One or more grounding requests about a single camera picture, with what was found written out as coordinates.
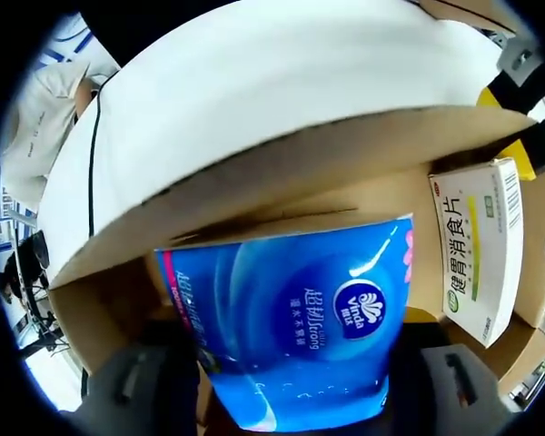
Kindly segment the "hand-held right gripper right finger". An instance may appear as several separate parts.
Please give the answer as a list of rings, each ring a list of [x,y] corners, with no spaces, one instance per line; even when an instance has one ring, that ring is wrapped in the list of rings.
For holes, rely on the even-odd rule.
[[[390,354],[394,435],[497,435],[504,405],[494,373],[436,322],[405,323]]]

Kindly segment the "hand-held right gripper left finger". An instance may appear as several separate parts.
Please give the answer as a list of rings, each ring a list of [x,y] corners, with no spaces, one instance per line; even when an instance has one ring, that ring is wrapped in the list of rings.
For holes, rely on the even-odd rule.
[[[196,435],[200,373],[190,332],[151,321],[89,377],[83,435]]]

